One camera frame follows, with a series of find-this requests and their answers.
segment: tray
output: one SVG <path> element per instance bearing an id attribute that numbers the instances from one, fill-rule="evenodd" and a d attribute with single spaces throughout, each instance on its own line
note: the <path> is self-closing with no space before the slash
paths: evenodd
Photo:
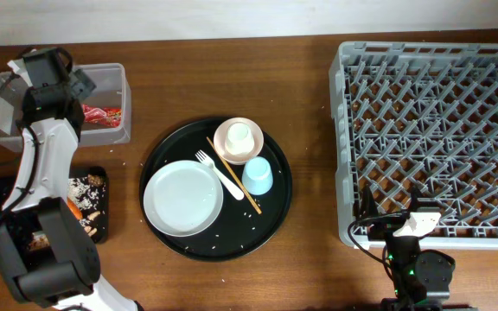
<path id="1" fill-rule="evenodd" d="M 88 174 L 105 178 L 105 192 L 100 191 L 98 198 L 96 198 L 99 204 L 94 209 L 82 211 L 84 218 L 90 213 L 96 211 L 101 212 L 101 214 L 89 224 L 92 228 L 97 228 L 97 232 L 92 235 L 92 241 L 101 244 L 106 241 L 109 230 L 109 178 L 106 175 L 105 169 L 101 167 L 72 168 L 70 170 L 69 178 L 83 178 L 87 177 Z M 15 185 L 15 179 L 15 176 L 0 178 L 0 209 L 1 205 L 7 200 L 10 189 Z"/>
<path id="2" fill-rule="evenodd" d="M 260 204 L 258 215 L 249 200 L 237 201 L 222 186 L 224 202 L 218 218 L 205 231 L 194 236 L 177 238 L 168 236 L 151 225 L 144 211 L 144 190 L 151 176 L 164 165 L 179 161 L 197 161 L 195 152 L 203 150 L 214 160 L 216 168 L 230 177 L 206 137 L 212 139 L 214 131 L 227 117 L 213 117 L 184 125 L 164 138 L 151 152 L 144 164 L 139 201 L 146 223 L 155 235 L 171 250 L 192 259 L 219 262 L 251 253 L 268 241 L 287 215 L 291 203 L 291 171 L 284 153 L 270 136 L 265 136 L 265 146 L 260 156 L 271 164 L 274 185 L 263 195 L 253 196 Z M 243 166 L 230 165 L 241 178 Z"/>
<path id="3" fill-rule="evenodd" d="M 423 247 L 498 250 L 498 44 L 344 42 L 329 81 L 343 243 L 368 184 L 379 213 L 406 209 L 412 187 L 437 202 Z"/>

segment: chopsticks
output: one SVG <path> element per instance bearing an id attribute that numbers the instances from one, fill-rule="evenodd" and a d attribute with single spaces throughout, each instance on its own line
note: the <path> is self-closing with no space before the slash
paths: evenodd
<path id="1" fill-rule="evenodd" d="M 259 206 L 257 206 L 257 203 L 255 203 L 255 200 L 253 200 L 252 196 L 247 192 L 247 189 L 245 187 L 243 187 L 243 184 L 241 183 L 241 181 L 239 181 L 238 176 L 236 176 L 236 174 L 232 171 L 232 168 L 230 168 L 230 165 L 228 164 L 228 162 L 226 162 L 226 160 L 222 159 L 222 157 L 218 154 L 218 152 L 216 152 L 216 149 L 214 148 L 213 142 L 211 142 L 211 140 L 208 137 L 207 137 L 207 141 L 208 141 L 208 143 L 211 144 L 211 147 L 213 147 L 214 153 L 220 158 L 220 160 L 222 161 L 222 163 L 224 164 L 224 166 L 226 167 L 228 172 L 230 172 L 230 175 L 232 175 L 235 182 L 238 183 L 238 186 L 239 186 L 239 188 L 241 188 L 241 191 L 243 191 L 243 193 L 246 194 L 247 199 L 249 200 L 249 202 L 251 202 L 251 205 L 253 206 L 255 211 L 257 211 L 257 213 L 260 215 L 262 212 L 260 211 Z"/>

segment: plastic container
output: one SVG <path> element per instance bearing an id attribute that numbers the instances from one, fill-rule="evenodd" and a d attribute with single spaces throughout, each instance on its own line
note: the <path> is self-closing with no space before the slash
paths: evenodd
<path id="1" fill-rule="evenodd" d="M 125 68 L 117 63 L 80 65 L 76 68 L 83 69 L 96 85 L 92 95 L 82 104 L 122 109 L 122 120 L 116 128 L 84 123 L 79 147 L 128 143 L 131 137 L 131 91 L 126 80 Z M 0 85 L 9 75 L 10 72 L 0 73 Z M 27 88 L 24 80 L 15 79 L 1 94 L 1 98 L 13 106 L 14 120 L 22 117 L 22 99 Z M 0 144 L 11 151 L 21 152 L 22 138 L 14 125 L 11 127 L 10 135 L 0 130 Z"/>
<path id="2" fill-rule="evenodd" d="M 343 243 L 368 184 L 380 214 L 413 187 L 441 207 L 422 247 L 498 250 L 498 44 L 344 42 L 329 90 Z"/>

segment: cup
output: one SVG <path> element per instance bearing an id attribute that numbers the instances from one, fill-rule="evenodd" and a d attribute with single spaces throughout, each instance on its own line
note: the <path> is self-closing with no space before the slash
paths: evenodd
<path id="1" fill-rule="evenodd" d="M 261 156 L 249 160 L 243 168 L 241 182 L 249 194 L 266 194 L 273 183 L 270 163 Z"/>
<path id="2" fill-rule="evenodd" d="M 247 124 L 236 122 L 228 127 L 226 133 L 226 151 L 233 156 L 249 153 L 255 147 L 251 129 Z"/>

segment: clear plastic container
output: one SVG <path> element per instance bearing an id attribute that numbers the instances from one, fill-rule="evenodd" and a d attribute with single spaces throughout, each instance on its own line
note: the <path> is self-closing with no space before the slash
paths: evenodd
<path id="1" fill-rule="evenodd" d="M 131 133 L 131 91 L 126 80 L 125 68 L 118 64 L 81 65 L 96 85 L 92 96 L 82 104 L 100 108 L 121 108 L 122 120 L 116 128 L 84 123 L 80 137 L 80 147 L 100 146 L 115 143 L 128 143 Z M 0 85 L 9 77 L 10 72 L 0 73 Z M 14 79 L 0 95 L 13 106 L 13 124 L 22 117 L 22 99 L 28 86 L 22 79 Z M 14 151 L 22 151 L 22 138 L 15 125 L 10 134 L 0 130 L 0 144 Z"/>

